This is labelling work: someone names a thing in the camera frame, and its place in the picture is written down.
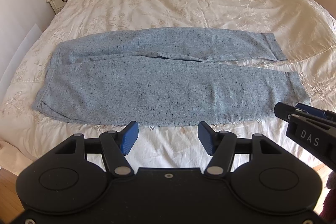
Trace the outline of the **grey-blue speckled pants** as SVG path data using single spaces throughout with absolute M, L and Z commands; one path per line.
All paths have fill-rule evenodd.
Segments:
M 112 31 L 58 44 L 33 109 L 69 123 L 194 126 L 273 115 L 309 103 L 295 72 L 244 67 L 284 61 L 273 34 L 168 27 Z

